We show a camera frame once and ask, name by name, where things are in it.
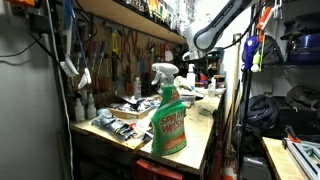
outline blue container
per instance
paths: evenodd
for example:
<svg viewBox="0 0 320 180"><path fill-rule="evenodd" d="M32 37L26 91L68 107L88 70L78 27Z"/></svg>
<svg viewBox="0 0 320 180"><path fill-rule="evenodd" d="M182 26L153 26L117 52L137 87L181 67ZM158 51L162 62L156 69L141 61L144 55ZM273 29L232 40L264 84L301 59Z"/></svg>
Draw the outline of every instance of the blue container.
<svg viewBox="0 0 320 180"><path fill-rule="evenodd" d="M293 49L288 56L288 62L305 65L320 64L320 33L301 36L296 49Z"/></svg>

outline white bottle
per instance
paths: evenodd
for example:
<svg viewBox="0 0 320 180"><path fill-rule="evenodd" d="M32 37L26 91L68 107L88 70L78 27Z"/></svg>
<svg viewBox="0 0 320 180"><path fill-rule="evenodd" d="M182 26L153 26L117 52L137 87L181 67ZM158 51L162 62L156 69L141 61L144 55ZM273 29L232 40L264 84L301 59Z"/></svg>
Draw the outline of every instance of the white bottle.
<svg viewBox="0 0 320 180"><path fill-rule="evenodd" d="M94 105L94 99L91 93L89 94L89 99L88 99L87 116L88 116L88 119L90 120L97 117L97 109Z"/></svg>
<svg viewBox="0 0 320 180"><path fill-rule="evenodd" d="M193 72L194 64L189 64L189 70L187 73L187 81L189 86L191 87L191 91L194 91L194 87L196 85L196 75Z"/></svg>
<svg viewBox="0 0 320 180"><path fill-rule="evenodd" d="M216 91L216 79L214 79L213 77L211 78L211 84L209 84L208 86L208 97L214 98L214 96L216 95L215 91Z"/></svg>
<svg viewBox="0 0 320 180"><path fill-rule="evenodd" d="M76 114L76 121L83 121L85 119L84 108L81 104L80 98L77 98L76 106L74 107Z"/></svg>
<svg viewBox="0 0 320 180"><path fill-rule="evenodd" d="M85 89L80 89L80 90L79 90L79 93L80 93L80 95L81 95L82 105L86 106L87 103L88 103L87 90L85 90Z"/></svg>
<svg viewBox="0 0 320 180"><path fill-rule="evenodd" d="M134 80L134 97L135 98L141 98L141 81L139 77L136 77Z"/></svg>

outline shelf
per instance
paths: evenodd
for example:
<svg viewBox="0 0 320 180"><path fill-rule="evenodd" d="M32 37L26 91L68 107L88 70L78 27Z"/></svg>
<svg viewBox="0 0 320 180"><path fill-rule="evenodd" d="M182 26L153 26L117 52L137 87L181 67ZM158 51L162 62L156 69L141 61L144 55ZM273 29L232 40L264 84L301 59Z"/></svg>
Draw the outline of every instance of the shelf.
<svg viewBox="0 0 320 180"><path fill-rule="evenodd" d="M122 2L123 1L112 0L79 0L79 3L85 11L93 13L98 17L105 18L168 42L186 44L186 40L183 37L172 32L164 25L156 24L150 18L142 16L142 12Z"/></svg>
<svg viewBox="0 0 320 180"><path fill-rule="evenodd" d="M273 65L263 65L263 68L265 69L271 69L271 68L320 68L320 64L313 64L313 65L304 65L304 64L291 64L291 63L280 63L280 64L273 64Z"/></svg>

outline wooden workbench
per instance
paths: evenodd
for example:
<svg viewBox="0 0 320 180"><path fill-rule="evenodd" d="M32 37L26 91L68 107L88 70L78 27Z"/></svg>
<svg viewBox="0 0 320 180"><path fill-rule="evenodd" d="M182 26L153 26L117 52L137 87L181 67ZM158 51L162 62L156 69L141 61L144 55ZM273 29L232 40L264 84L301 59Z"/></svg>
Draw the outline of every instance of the wooden workbench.
<svg viewBox="0 0 320 180"><path fill-rule="evenodd" d="M282 147L281 140L264 137L262 142L277 179L308 179L290 152Z"/></svg>
<svg viewBox="0 0 320 180"><path fill-rule="evenodd" d="M131 139L128 142L121 142L109 132L91 125L91 121L71 124L71 128L86 135L93 135L118 148L136 151L137 154L145 158L150 158L176 169L199 175L204 164L206 148L213 133L212 126L214 121L211 116L200 115L198 108L202 105L213 111L218 108L219 103L220 98L218 97L205 97L202 100L196 101L195 105L187 109L187 116L184 120L187 146L177 153L162 157L154 157L151 155L152 141L144 147L140 140Z"/></svg>

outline white robotic arm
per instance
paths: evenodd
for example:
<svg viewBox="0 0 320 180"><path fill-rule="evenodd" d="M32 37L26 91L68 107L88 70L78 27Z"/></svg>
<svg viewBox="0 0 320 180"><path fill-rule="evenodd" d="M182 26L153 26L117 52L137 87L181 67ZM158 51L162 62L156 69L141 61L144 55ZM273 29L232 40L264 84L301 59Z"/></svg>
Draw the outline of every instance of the white robotic arm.
<svg viewBox="0 0 320 180"><path fill-rule="evenodd" d="M259 0L230 0L219 14L206 23L194 22L186 28L186 39L189 52L183 55L183 60L195 60L211 51L223 31L246 8Z"/></svg>

